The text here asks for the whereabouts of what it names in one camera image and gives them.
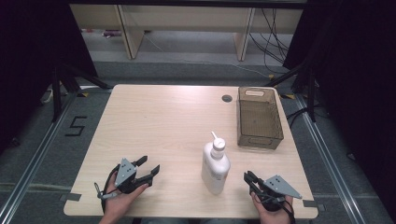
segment plastic storage box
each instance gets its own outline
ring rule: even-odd
[[[238,146],[276,149],[283,140],[276,94],[272,88],[239,88]]]

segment wire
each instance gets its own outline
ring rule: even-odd
[[[321,104],[316,104],[316,105],[314,105],[314,108],[315,108],[315,107],[320,107],[320,106],[322,106],[322,105],[321,105]],[[296,112],[287,115],[287,116],[286,116],[286,119],[290,119],[291,117],[294,117],[294,118],[291,120],[291,123],[290,123],[289,127],[291,128],[291,126],[293,125],[293,123],[294,123],[294,121],[297,119],[297,117],[299,117],[300,115],[302,115],[302,114],[303,114],[304,112],[306,112],[306,111],[308,111],[308,107],[304,107],[303,109],[299,109],[299,110],[297,110]]]

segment human hand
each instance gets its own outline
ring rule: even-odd
[[[108,181],[108,187],[106,193],[114,190],[116,188],[117,172],[115,172]],[[117,190],[117,193],[120,193],[114,198],[106,199],[106,211],[103,215],[100,224],[109,224],[109,223],[116,223],[120,218],[122,218],[129,210],[132,202],[139,196],[146,188],[149,187],[149,184],[145,184],[137,188],[130,194],[123,194]]]
[[[267,211],[264,206],[262,206],[259,197],[254,192],[251,192],[250,196],[254,206],[259,212],[261,224],[290,224],[289,214],[284,209],[279,209],[275,212]],[[286,195],[285,199],[289,203],[285,203],[284,206],[289,211],[292,211],[290,205],[293,203],[293,198]]]

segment table surface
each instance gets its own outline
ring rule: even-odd
[[[102,189],[109,172],[122,158],[148,161],[137,176],[156,165],[161,171],[132,205],[129,217],[258,218],[243,175],[252,171],[262,179],[281,175],[302,196],[313,201],[283,107],[276,97],[284,140],[276,150],[239,147],[237,139],[237,87],[118,85],[107,102],[67,201],[69,216],[101,216],[94,182]],[[222,101],[230,95],[230,103]],[[231,169],[220,195],[212,195],[201,178],[204,145],[211,132],[226,141]],[[315,218],[318,209],[294,199],[296,218]]]

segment bottle cap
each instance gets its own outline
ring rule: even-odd
[[[215,137],[215,140],[213,141],[213,149],[216,151],[222,151],[225,148],[225,140],[222,138],[218,138],[214,132],[212,132],[213,137]]]

